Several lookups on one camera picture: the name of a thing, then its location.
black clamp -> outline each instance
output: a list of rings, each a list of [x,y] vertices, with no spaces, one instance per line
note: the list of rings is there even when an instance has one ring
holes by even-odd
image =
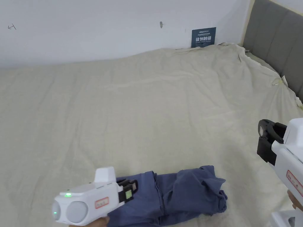
[[[283,144],[284,134],[287,126],[275,123],[267,119],[259,121],[258,132],[259,142],[257,154],[266,162],[275,165],[277,155],[272,151],[271,146],[274,141]]]
[[[134,199],[133,194],[138,191],[138,181],[137,180],[119,180],[117,181],[119,186],[123,186],[123,190],[119,192],[119,203],[129,202]]]

red label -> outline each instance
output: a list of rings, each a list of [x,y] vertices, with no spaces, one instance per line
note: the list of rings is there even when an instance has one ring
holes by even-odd
[[[97,201],[95,202],[95,208],[96,208],[96,209],[99,209],[99,208],[101,208],[101,207],[103,207],[103,206],[106,206],[106,205],[108,205],[108,204],[109,204],[109,198],[108,198],[108,197],[105,197],[105,198],[99,199],[99,200],[97,200]]]
[[[300,195],[303,196],[303,186],[289,170],[287,171],[286,177],[292,183],[292,185],[297,189]]]

human hand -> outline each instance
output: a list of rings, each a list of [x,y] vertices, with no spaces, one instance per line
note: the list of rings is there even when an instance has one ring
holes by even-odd
[[[84,227],[106,227],[108,222],[109,222],[109,217],[99,218]]]
[[[299,203],[299,201],[294,197],[294,195],[290,192],[290,190],[287,190],[288,197],[292,201],[292,207],[294,209],[299,208],[301,211],[303,211],[303,206]]]

finger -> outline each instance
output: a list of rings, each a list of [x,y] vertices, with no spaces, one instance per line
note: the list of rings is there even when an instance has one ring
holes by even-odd
[[[290,200],[292,201],[293,203],[293,208],[299,208],[300,210],[303,211],[303,206],[301,205],[301,203],[295,198],[295,196],[288,190],[287,191],[287,194],[288,194],[288,197],[290,198]]]
[[[106,227],[109,222],[109,217],[99,218],[92,223],[90,223],[87,227]]]
[[[290,201],[292,201],[292,203],[294,205],[297,205],[298,203],[298,200],[295,198],[295,196],[290,192],[290,190],[287,190],[287,194],[288,194],[288,197],[290,199]]]

blue sign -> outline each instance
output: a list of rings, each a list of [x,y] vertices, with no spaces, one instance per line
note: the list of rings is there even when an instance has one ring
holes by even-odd
[[[191,47],[207,47],[214,45],[216,36],[216,28],[203,28],[192,30]]]

